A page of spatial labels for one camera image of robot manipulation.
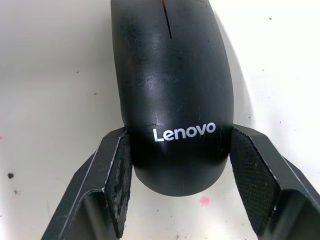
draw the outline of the white table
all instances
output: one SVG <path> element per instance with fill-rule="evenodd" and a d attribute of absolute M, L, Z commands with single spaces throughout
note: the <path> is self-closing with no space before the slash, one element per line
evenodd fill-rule
<path fill-rule="evenodd" d="M 267 134 L 320 192 L 317 2 L 211 5 L 231 68 L 234 122 Z M 122 126 L 110 1 L 2 0 L 0 239 L 40 239 L 74 172 Z M 133 174 L 122 239 L 257 237 L 228 163 L 212 187 L 188 197 L 152 192 Z"/>

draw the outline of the pink stain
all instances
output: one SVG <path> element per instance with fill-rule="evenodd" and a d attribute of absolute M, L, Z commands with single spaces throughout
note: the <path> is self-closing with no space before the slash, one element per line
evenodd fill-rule
<path fill-rule="evenodd" d="M 208 198 L 207 196 L 203 196 L 199 200 L 199 203 L 201 203 L 201 205 L 208 206 L 210 204 L 210 198 Z"/>

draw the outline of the black rubber pad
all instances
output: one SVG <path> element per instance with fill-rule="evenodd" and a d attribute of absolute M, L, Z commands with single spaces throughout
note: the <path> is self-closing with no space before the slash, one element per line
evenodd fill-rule
<path fill-rule="evenodd" d="M 233 128 L 230 160 L 235 183 L 251 226 L 261 236 L 279 196 L 280 188 L 250 137 Z"/>
<path fill-rule="evenodd" d="M 125 229 L 131 177 L 130 142 L 129 135 L 125 134 L 120 139 L 104 189 L 117 238 L 122 237 Z"/>

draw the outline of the black computer mouse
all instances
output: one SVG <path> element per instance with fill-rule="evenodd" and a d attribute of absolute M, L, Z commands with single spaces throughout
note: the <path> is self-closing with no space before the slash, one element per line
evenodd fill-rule
<path fill-rule="evenodd" d="M 111 0 L 114 62 L 137 177 L 168 196 L 210 187 L 230 151 L 234 98 L 208 0 Z"/>

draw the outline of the scratch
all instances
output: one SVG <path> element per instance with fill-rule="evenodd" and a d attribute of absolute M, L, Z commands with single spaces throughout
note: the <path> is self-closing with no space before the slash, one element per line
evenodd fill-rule
<path fill-rule="evenodd" d="M 61 216 L 57 216 L 57 218 L 59 219 L 59 218 L 66 218 L 66 217 L 68 217 L 68 214 L 65 214 L 65 215 L 61 215 Z"/>
<path fill-rule="evenodd" d="M 148 124 L 144 124 L 142 125 L 141 127 L 151 127 L 151 126 L 158 126 L 156 123 L 152 123 L 150 121 L 147 122 Z M 145 131 L 144 133 L 146 134 L 154 134 L 153 132 L 148 132 L 148 131 Z"/>
<path fill-rule="evenodd" d="M 198 121 L 200 121 L 201 120 L 200 106 L 198 106 L 198 114 L 199 114 Z"/>
<path fill-rule="evenodd" d="M 180 112 L 180 110 L 182 109 L 183 106 L 184 106 L 184 104 L 182 103 L 181 106 L 179 107 L 179 109 L 176 112 L 177 113 Z"/>
<path fill-rule="evenodd" d="M 162 126 L 162 125 L 164 125 L 162 122 L 159 122 L 159 118 L 158 118 L 157 113 L 155 112 L 154 114 L 155 114 L 155 119 L 156 119 L 155 125 L 156 125 L 156 126 Z"/>
<path fill-rule="evenodd" d="M 221 143 L 222 143 L 222 133 L 223 133 L 223 131 L 224 131 L 224 128 L 223 127 L 221 127 L 220 128 L 220 140 L 219 140 L 219 145 L 218 145 L 218 150 L 219 150 L 219 148 L 221 147 Z"/>
<path fill-rule="evenodd" d="M 154 87 L 154 84 L 155 84 L 155 80 L 149 81 L 149 92 Z"/>
<path fill-rule="evenodd" d="M 180 81 L 180 78 L 179 78 L 179 77 L 176 77 L 175 75 L 172 75 L 172 78 L 173 78 L 172 83 L 176 83 L 176 82 L 179 82 L 179 81 Z"/>
<path fill-rule="evenodd" d="M 49 202 L 48 202 L 48 200 L 45 200 L 45 202 L 46 202 L 46 210 L 48 212 L 48 218 L 49 218 L 49 221 L 50 221 Z"/>

